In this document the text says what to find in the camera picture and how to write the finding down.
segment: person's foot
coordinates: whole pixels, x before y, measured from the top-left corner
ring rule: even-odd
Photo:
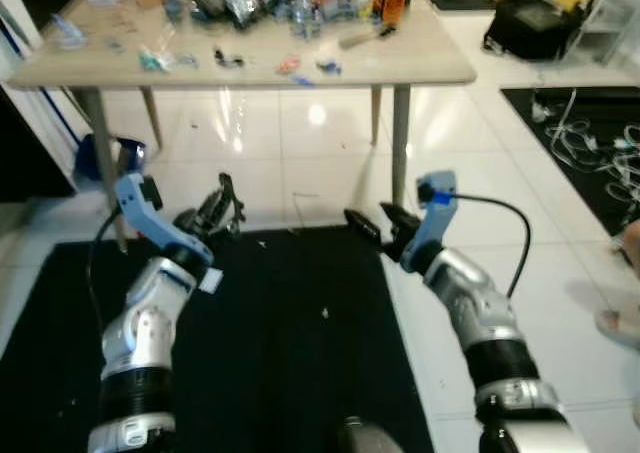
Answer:
[[[595,320],[598,330],[607,338],[640,350],[640,303],[630,303],[619,310],[601,311]]]

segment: table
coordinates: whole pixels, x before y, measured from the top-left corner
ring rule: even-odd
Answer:
[[[43,31],[42,46],[9,79],[20,88],[73,87],[92,123],[95,148],[105,191],[116,206],[116,166],[109,148],[109,132],[100,89],[140,89],[159,148],[161,125],[153,98],[153,87],[161,88],[304,88],[291,78],[276,73],[289,55],[297,55],[297,71],[313,82],[313,88],[363,87],[371,89],[372,145],[378,138],[381,88],[393,87],[392,198],[402,203],[406,170],[406,144],[412,85],[469,83],[475,72],[443,30],[432,10],[409,11],[398,31],[385,39],[373,39],[348,50],[338,40],[373,31],[370,25],[344,22],[328,25],[319,39],[303,41],[292,37],[289,25],[263,18],[239,33],[230,24],[210,28],[185,18],[181,24],[167,22],[160,7],[138,9],[123,0],[117,7],[97,7],[86,0],[71,0],[61,15],[82,28],[89,38],[86,47],[60,50],[57,31],[49,25]],[[114,42],[122,48],[114,48]],[[170,72],[144,71],[140,66],[141,45],[151,51],[169,51],[174,56],[189,54],[199,67],[175,65]],[[245,59],[243,68],[229,69],[214,61],[213,50]],[[315,62],[333,59],[342,66],[341,75],[325,74]],[[124,247],[124,225],[115,223]]]

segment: black cable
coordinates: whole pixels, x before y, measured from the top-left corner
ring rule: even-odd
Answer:
[[[98,297],[96,296],[96,292],[93,289],[93,278],[92,278],[92,270],[93,270],[93,258],[96,253],[96,247],[102,240],[107,228],[115,221],[115,219],[120,214],[120,206],[117,206],[115,210],[111,212],[109,218],[104,220],[104,223],[98,230],[96,237],[91,242],[91,246],[89,247],[89,255],[87,256],[87,268],[86,268],[86,277],[87,277],[87,288],[89,289],[89,298],[91,299],[91,303],[93,303],[93,310],[96,314],[96,323],[98,326],[98,331],[100,334],[104,331],[104,321],[102,319],[102,313],[100,313],[100,304],[98,303]]]
[[[516,285],[518,284],[518,280],[520,279],[520,275],[522,274],[522,270],[524,268],[524,264],[527,262],[527,257],[529,256],[529,249],[531,247],[531,224],[527,219],[526,215],[520,211],[515,206],[506,203],[504,201],[496,200],[494,198],[486,198],[484,196],[474,196],[474,195],[462,195],[462,194],[453,194],[451,195],[454,198],[458,198],[460,200],[471,200],[471,201],[480,201],[484,203],[492,203],[494,205],[502,206],[511,210],[516,215],[520,217],[522,223],[524,224],[524,245],[522,246],[522,253],[520,255],[520,261],[518,262],[518,266],[516,268],[516,272],[513,275],[513,279],[511,280],[511,284],[509,285],[509,289],[507,290],[507,298],[511,298],[513,296],[513,292],[516,289]]]

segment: wooden tabletop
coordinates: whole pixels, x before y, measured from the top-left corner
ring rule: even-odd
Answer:
[[[291,78],[276,73],[289,55],[301,60],[297,75],[314,85],[346,87],[392,84],[454,84],[475,79],[475,71],[443,30],[431,10],[410,11],[398,31],[343,51],[338,40],[371,32],[363,22],[326,25],[320,38],[304,41],[290,34],[289,25],[263,18],[246,32],[228,23],[204,28],[185,15],[179,25],[168,23],[161,7],[142,10],[129,1],[117,7],[95,7],[86,0],[72,0],[63,16],[87,34],[89,43],[75,51],[61,50],[58,31],[45,29],[44,43],[10,78],[16,87],[294,87]],[[123,46],[121,50],[114,43]],[[144,46],[163,46],[174,57],[193,55],[197,69],[176,64],[169,72],[144,71],[139,52]],[[240,55],[245,66],[227,69],[218,65],[214,48],[225,55]],[[335,60],[341,75],[325,74],[315,63]]]

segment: table leg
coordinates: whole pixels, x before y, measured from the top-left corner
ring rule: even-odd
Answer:
[[[380,124],[380,99],[382,87],[371,86],[371,146],[378,144],[378,125]]]
[[[96,149],[96,156],[98,157],[98,167],[102,175],[102,182],[107,194],[107,199],[109,200],[109,207],[113,210],[118,205],[114,189],[115,182],[118,179],[118,173],[113,157],[111,156],[110,135],[109,129],[107,128],[107,120],[104,116],[102,98],[100,97],[98,88],[83,89],[82,97],[82,103],[86,106],[86,112],[91,120],[91,127],[93,128],[93,143]],[[127,242],[124,235],[122,216],[116,218],[114,227],[116,229],[118,247],[121,251],[126,252]]]
[[[153,91],[148,86],[141,86],[140,92],[144,98],[144,104],[147,107],[147,113],[149,113],[149,120],[151,121],[151,129],[153,130],[153,136],[156,137],[156,143],[158,143],[158,151],[162,151],[162,133],[160,132],[160,121],[158,120],[158,109],[156,108],[156,102],[153,99]]]
[[[391,163],[391,197],[394,205],[402,206],[407,170],[407,139],[409,136],[409,102],[411,87],[393,87],[393,156]]]

